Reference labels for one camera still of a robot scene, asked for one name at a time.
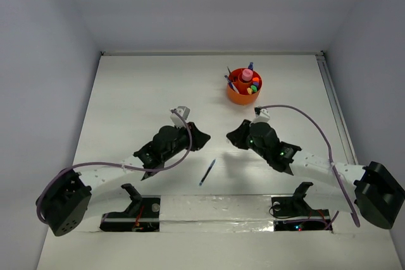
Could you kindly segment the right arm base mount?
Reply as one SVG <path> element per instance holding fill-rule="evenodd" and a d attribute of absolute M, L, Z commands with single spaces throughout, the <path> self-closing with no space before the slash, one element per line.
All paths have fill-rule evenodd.
<path fill-rule="evenodd" d="M 302 182 L 288 196 L 273 196 L 269 214 L 273 217 L 274 231 L 332 231 L 327 209 L 312 209 L 305 201 L 312 182 Z"/>

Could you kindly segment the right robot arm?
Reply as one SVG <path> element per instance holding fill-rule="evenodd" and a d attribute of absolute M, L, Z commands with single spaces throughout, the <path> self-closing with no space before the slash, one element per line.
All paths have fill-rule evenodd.
<path fill-rule="evenodd" d="M 383 164 L 334 163 L 279 140 L 266 122 L 244 120 L 227 139 L 238 149 L 254 151 L 275 171 L 303 179 L 293 194 L 272 199 L 276 218 L 308 217 L 317 209 L 356 211 L 389 230 L 404 203 L 404 189 Z"/>

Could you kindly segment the blue gel pen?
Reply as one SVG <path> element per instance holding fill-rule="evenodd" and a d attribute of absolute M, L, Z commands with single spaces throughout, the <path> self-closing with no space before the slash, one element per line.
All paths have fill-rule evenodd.
<path fill-rule="evenodd" d="M 210 165 L 208 166 L 205 174 L 203 175 L 203 177 L 201 178 L 200 182 L 199 182 L 199 186 L 201 187 L 203 185 L 203 183 L 205 182 L 206 178 L 208 177 L 210 171 L 213 169 L 213 166 L 215 165 L 216 159 L 213 159 L 212 162 L 210 163 Z"/>

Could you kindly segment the dark blue ballpoint pen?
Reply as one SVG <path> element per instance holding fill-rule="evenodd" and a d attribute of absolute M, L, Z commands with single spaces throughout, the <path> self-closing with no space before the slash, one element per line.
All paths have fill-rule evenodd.
<path fill-rule="evenodd" d="M 228 82 L 228 85 L 229 85 L 231 88 L 233 88 L 233 83 L 232 83 L 232 81 L 229 79 L 229 77 L 228 77 L 227 75 L 224 75 L 224 77 L 225 77 L 226 81 Z"/>

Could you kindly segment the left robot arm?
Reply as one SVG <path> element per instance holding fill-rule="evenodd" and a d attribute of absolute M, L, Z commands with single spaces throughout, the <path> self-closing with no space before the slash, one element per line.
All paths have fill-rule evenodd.
<path fill-rule="evenodd" d="M 93 162 L 76 164 L 61 170 L 45 187 L 36 201 L 38 218 L 48 225 L 54 236 L 75 229 L 85 217 L 93 191 L 130 173 L 147 176 L 172 169 L 165 163 L 181 151 L 186 154 L 202 149 L 211 136 L 198 130 L 193 122 L 183 127 L 163 126 L 153 139 L 122 163 Z"/>

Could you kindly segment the pink capped clear tube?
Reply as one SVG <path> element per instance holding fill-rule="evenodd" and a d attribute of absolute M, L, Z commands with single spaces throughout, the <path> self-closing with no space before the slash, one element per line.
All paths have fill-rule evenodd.
<path fill-rule="evenodd" d="M 253 77 L 253 71 L 249 68 L 243 69 L 241 79 L 243 82 L 250 82 Z"/>

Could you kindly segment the black handled scissors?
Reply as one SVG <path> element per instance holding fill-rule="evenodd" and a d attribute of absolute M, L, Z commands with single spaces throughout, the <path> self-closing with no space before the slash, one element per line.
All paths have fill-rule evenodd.
<path fill-rule="evenodd" d="M 235 77 L 235 76 L 232 74 L 232 71 L 230 70 L 229 67 L 227 67 L 227 70 L 228 70 L 228 78 L 230 79 L 231 82 L 235 82 L 235 81 L 237 80 L 237 77 Z"/>

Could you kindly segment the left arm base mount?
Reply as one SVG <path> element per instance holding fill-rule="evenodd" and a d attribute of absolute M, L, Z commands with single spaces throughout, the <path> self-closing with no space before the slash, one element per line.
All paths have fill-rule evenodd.
<path fill-rule="evenodd" d="M 158 232 L 160 196 L 142 196 L 130 183 L 121 186 L 130 204 L 124 211 L 103 214 L 100 230 L 103 232 Z"/>

